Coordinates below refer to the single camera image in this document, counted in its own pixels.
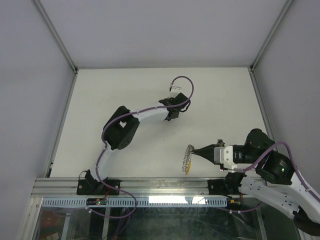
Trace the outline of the large keyring with yellow grip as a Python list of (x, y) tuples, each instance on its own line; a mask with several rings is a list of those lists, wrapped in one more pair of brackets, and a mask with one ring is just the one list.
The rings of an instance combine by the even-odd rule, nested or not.
[(185, 150), (183, 161), (182, 161), (182, 172), (185, 173), (185, 175), (189, 174), (189, 171), (191, 168), (192, 154), (194, 150), (195, 150), (195, 147), (191, 144), (189, 144)]

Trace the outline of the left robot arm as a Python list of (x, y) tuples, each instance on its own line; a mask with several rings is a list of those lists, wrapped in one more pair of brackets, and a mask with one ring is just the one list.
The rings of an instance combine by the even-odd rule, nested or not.
[(170, 121), (184, 112), (191, 100), (183, 93), (175, 97), (161, 99), (153, 107), (131, 111), (120, 106), (102, 129), (101, 140), (104, 144), (98, 160), (93, 167), (85, 171), (84, 179), (78, 179), (80, 190), (88, 189), (93, 194), (100, 194), (115, 163), (119, 152), (132, 142), (138, 127), (149, 122)]

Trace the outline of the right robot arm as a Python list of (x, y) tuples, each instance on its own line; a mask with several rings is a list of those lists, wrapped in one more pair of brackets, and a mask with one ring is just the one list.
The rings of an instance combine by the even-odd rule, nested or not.
[(243, 145), (225, 145), (219, 139), (199, 149), (189, 146), (186, 167), (196, 155), (226, 171), (218, 184), (208, 183), (210, 192), (230, 197), (249, 195), (291, 219), (304, 233), (320, 235), (320, 195), (307, 183), (295, 164), (291, 150), (284, 155), (275, 149), (283, 142), (274, 142), (261, 129), (252, 129)]

